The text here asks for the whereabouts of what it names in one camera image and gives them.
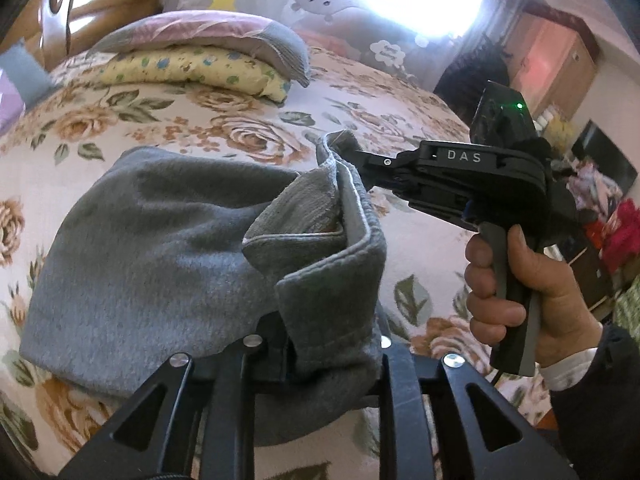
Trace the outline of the dark sleeve right forearm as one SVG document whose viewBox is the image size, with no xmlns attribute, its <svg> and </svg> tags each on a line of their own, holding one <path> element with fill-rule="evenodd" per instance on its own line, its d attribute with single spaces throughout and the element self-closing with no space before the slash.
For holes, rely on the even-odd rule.
<svg viewBox="0 0 640 480">
<path fill-rule="evenodd" d="M 607 325 L 596 348 L 540 374 L 550 390 L 562 449 L 582 479 L 639 477 L 639 348 Z"/>
</svg>

